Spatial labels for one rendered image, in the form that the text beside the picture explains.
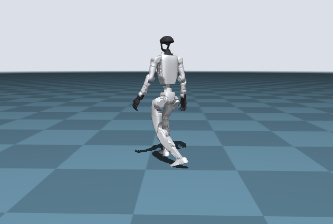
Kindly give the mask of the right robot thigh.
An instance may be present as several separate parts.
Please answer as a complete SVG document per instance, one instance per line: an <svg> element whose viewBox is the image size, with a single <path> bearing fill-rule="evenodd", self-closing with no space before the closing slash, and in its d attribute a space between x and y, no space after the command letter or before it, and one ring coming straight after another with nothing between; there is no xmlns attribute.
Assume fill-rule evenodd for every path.
<svg viewBox="0 0 333 224"><path fill-rule="evenodd" d="M165 104L163 113L162 113L162 127L168 126L168 118L173 112L174 108L180 104L180 101L177 96L175 96L175 102L173 104Z"/></svg>

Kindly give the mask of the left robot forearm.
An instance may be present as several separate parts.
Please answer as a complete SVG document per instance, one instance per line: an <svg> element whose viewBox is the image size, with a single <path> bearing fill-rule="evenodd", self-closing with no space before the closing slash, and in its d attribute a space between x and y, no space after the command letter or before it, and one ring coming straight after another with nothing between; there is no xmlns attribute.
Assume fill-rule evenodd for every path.
<svg viewBox="0 0 333 224"><path fill-rule="evenodd" d="M144 81L144 85L141 89L141 91L138 93L139 97L141 97L141 95L144 95L147 93L147 90L149 88L149 86L151 85L149 82L149 74L146 75L145 81Z"/></svg>

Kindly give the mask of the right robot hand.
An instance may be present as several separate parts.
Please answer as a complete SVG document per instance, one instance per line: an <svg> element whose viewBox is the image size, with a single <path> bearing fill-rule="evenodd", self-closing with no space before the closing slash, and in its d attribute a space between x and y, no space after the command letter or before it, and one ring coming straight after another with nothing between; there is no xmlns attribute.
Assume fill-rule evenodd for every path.
<svg viewBox="0 0 333 224"><path fill-rule="evenodd" d="M179 110L180 110L181 108L182 108L182 109L181 109L180 111L185 111L185 110L186 110L186 104L187 104L187 103L186 103L186 100L185 100L185 99L186 99L186 94L184 95L184 98L181 97L181 101L180 101L180 103L181 103L181 107L179 108ZM179 106L179 105L178 105L178 106Z"/></svg>

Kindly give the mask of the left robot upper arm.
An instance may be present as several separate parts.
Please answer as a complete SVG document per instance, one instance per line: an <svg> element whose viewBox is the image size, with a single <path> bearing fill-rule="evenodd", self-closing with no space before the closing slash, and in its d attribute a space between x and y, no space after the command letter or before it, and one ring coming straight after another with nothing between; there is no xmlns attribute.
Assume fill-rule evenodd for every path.
<svg viewBox="0 0 333 224"><path fill-rule="evenodd" d="M153 82L155 77L155 72L156 72L156 69L157 69L157 65L160 63L161 61L161 56L154 56L151 58L150 60L150 68L149 68L149 82Z"/></svg>

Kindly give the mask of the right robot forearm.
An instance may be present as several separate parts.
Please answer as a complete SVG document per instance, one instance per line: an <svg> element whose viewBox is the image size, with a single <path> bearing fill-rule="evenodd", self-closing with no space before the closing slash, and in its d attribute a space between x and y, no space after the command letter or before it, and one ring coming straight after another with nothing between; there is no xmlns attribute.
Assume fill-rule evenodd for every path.
<svg viewBox="0 0 333 224"><path fill-rule="evenodd" d="M180 82L180 92L181 92L181 97L184 98L184 95L186 94L186 79L182 82Z"/></svg>

